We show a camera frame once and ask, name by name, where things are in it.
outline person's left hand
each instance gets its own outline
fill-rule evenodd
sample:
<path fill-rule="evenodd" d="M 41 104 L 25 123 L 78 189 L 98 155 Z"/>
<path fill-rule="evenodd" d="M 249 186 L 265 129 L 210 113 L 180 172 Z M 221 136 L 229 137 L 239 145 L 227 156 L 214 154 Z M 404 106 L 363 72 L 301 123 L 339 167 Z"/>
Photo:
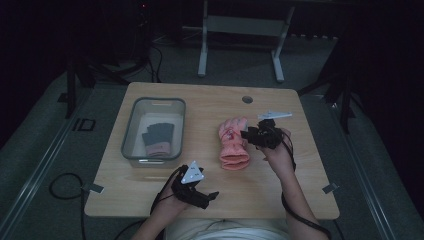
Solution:
<path fill-rule="evenodd" d="M 174 182 L 175 177 L 169 182 L 169 184 L 163 190 L 160 200 L 156 207 L 153 209 L 152 216 L 160 217 L 166 220 L 168 223 L 174 221 L 174 219 L 184 210 L 189 204 L 178 200 L 172 191 L 171 185 Z"/>

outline human arm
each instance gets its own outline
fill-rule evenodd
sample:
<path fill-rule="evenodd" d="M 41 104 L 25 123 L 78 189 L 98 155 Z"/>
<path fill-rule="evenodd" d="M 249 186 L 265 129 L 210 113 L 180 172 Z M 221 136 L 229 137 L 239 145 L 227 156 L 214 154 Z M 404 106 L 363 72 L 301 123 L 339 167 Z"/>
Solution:
<path fill-rule="evenodd" d="M 291 147 L 290 132 L 282 130 L 284 142 Z M 279 144 L 275 149 L 259 149 L 265 154 L 266 160 L 279 178 L 284 198 L 290 209 L 302 218 L 319 225 L 297 180 L 290 153 L 285 145 Z M 286 215 L 291 239 L 328 239 L 322 231 L 300 222 L 288 212 Z"/>
<path fill-rule="evenodd" d="M 143 222 L 132 240 L 154 240 L 189 205 L 173 196 L 171 184 L 165 187 L 159 199 L 163 200 L 159 200 L 150 217 Z"/>

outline clear plastic tray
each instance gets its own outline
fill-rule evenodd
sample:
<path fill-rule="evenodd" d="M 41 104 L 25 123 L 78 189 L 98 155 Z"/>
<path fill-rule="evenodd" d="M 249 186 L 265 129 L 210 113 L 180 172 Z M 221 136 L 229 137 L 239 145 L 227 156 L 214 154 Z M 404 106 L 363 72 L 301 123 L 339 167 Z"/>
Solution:
<path fill-rule="evenodd" d="M 175 167 L 182 151 L 185 109 L 184 100 L 179 98 L 137 99 L 122 143 L 122 155 L 133 167 Z M 170 125 L 173 125 L 172 130 L 162 127 Z M 157 139 L 163 135 L 166 139 L 169 137 L 169 141 Z M 152 146 L 162 146 L 163 142 L 166 151 L 153 151 L 156 153 L 152 154 Z"/>

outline table top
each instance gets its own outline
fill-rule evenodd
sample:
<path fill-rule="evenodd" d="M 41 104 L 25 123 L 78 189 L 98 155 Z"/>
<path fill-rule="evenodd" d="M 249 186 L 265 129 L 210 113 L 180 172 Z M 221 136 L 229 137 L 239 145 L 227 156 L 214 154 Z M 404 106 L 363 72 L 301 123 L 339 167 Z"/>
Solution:
<path fill-rule="evenodd" d="M 244 103 L 250 96 L 253 102 Z M 131 83 L 116 118 L 94 183 L 104 187 L 90 193 L 85 206 L 89 216 L 147 217 L 156 194 L 175 169 L 134 168 L 120 151 L 134 102 L 140 97 L 182 98 L 186 102 L 183 149 L 179 164 L 195 160 L 204 168 L 205 179 L 196 189 L 204 194 L 219 191 L 206 210 L 186 209 L 185 218 L 284 218 L 281 186 L 263 161 L 264 155 L 248 144 L 250 164 L 238 171 L 221 168 L 219 124 L 245 116 L 249 126 L 260 121 L 258 114 L 292 112 L 292 117 L 275 119 L 277 127 L 291 131 L 296 176 L 318 219 L 335 219 L 339 210 L 329 185 L 299 97 L 294 90 L 166 83 Z"/>

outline human hand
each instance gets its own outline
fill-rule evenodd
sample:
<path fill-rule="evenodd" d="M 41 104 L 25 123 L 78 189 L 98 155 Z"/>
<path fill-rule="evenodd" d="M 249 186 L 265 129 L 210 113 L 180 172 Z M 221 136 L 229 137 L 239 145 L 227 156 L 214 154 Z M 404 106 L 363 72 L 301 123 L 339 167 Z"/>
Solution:
<path fill-rule="evenodd" d="M 283 174 L 294 173 L 293 159 L 291 155 L 293 153 L 293 146 L 290 140 L 291 132 L 284 128 L 281 128 L 281 130 L 283 131 L 282 138 L 285 144 L 280 143 L 275 149 L 257 147 L 264 153 L 264 160 L 268 161 L 272 170 L 280 179 Z"/>
<path fill-rule="evenodd" d="M 167 223 L 173 222 L 178 215 L 186 209 L 189 204 L 183 201 L 180 201 L 177 197 L 174 196 L 171 185 L 175 180 L 175 176 L 169 181 L 165 189 L 162 191 L 162 194 L 159 197 L 159 200 L 153 209 L 151 216 L 158 217 Z"/>

